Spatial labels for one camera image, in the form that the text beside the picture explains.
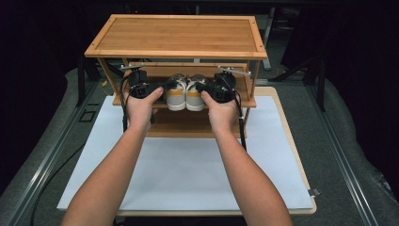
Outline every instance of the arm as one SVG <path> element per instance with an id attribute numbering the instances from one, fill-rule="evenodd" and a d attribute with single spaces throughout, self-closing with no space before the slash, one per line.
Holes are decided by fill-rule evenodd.
<path id="1" fill-rule="evenodd" d="M 205 91 L 209 119 L 232 192 L 248 225 L 292 225 L 285 203 L 263 170 L 231 131 L 237 116 L 234 101 L 218 104 Z"/>
<path id="2" fill-rule="evenodd" d="M 157 89 L 142 100 L 125 95 L 129 98 L 127 111 L 131 125 L 76 192 L 62 225 L 112 225 L 151 126 L 152 103 L 162 92 Z"/>

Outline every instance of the gray carpet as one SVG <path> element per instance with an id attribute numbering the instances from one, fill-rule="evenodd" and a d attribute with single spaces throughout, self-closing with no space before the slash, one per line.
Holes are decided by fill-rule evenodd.
<path id="1" fill-rule="evenodd" d="M 271 59 L 272 70 L 267 72 L 260 69 L 260 78 L 274 77 L 278 74 L 278 70 L 280 73 L 284 70 L 284 67 L 279 64 L 279 58 L 284 50 L 284 42 L 287 41 L 280 37 L 286 37 L 284 32 L 286 31 L 275 32 L 274 37 L 271 36 L 267 52 Z M 0 198 L 0 225 L 7 225 L 10 218 L 15 218 L 15 211 L 20 210 L 16 208 L 21 205 L 19 203 L 21 197 L 26 192 L 26 188 L 31 185 L 32 178 L 50 151 L 59 148 L 59 155 L 54 160 L 55 164 L 51 170 L 54 173 L 72 153 L 85 143 L 106 96 L 105 93 L 112 92 L 109 85 L 103 89 L 104 77 L 100 82 L 87 81 L 88 100 L 82 106 L 75 107 L 77 102 L 76 70 L 66 74 L 66 77 L 69 87 L 63 102 L 40 143 Z M 334 147 L 324 127 L 320 112 L 309 92 L 311 88 L 303 87 L 300 82 L 296 82 L 300 77 L 301 75 L 298 74 L 290 77 L 287 81 L 268 84 L 268 86 L 274 86 L 278 91 L 311 188 L 317 187 L 322 191 L 322 194 L 316 198 L 316 213 L 293 216 L 294 223 L 295 225 L 364 225 L 347 182 L 337 164 Z M 327 112 L 322 114 L 326 114 L 333 125 L 352 170 L 359 180 L 364 196 L 373 210 L 376 221 L 380 225 L 399 225 L 397 217 L 399 216 L 399 205 L 392 198 L 390 192 L 381 185 L 382 175 L 364 158 L 362 150 L 356 142 L 356 130 L 353 127 L 350 114 L 337 90 L 328 82 L 325 101 Z M 68 127 L 69 118 L 73 114 L 77 114 L 78 117 L 72 121 L 71 127 Z M 60 140 L 66 127 L 70 132 Z M 64 213 L 58 211 L 56 205 L 69 181 L 79 154 L 73 157 L 45 188 L 36 211 L 35 225 L 59 225 Z M 18 217 L 19 225 L 29 225 L 31 207 L 31 205 L 27 205 L 24 211 L 18 211 L 17 214 L 21 214 Z"/>

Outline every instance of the pair of shoes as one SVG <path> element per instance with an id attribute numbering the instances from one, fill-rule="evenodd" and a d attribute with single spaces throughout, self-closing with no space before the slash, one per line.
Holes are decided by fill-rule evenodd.
<path id="1" fill-rule="evenodd" d="M 205 105 L 196 89 L 197 83 L 206 83 L 206 77 L 202 74 L 195 74 L 188 78 L 177 73 L 169 78 L 175 80 L 177 87 L 167 91 L 168 109 L 179 111 L 187 108 L 190 111 L 201 111 Z"/>

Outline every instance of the top shelf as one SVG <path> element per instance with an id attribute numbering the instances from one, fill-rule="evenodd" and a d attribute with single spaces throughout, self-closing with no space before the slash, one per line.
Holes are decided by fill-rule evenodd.
<path id="1" fill-rule="evenodd" d="M 114 14 L 86 57 L 267 58 L 253 16 Z"/>

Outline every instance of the white surface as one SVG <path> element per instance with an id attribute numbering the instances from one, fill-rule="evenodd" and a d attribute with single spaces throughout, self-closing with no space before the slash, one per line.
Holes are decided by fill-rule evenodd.
<path id="1" fill-rule="evenodd" d="M 87 145 L 58 204 L 73 195 L 122 134 L 122 111 L 107 97 Z M 257 96 L 247 122 L 247 151 L 267 173 L 290 210 L 312 209 L 279 112 L 270 96 Z M 213 138 L 147 137 L 120 210 L 239 210 Z"/>

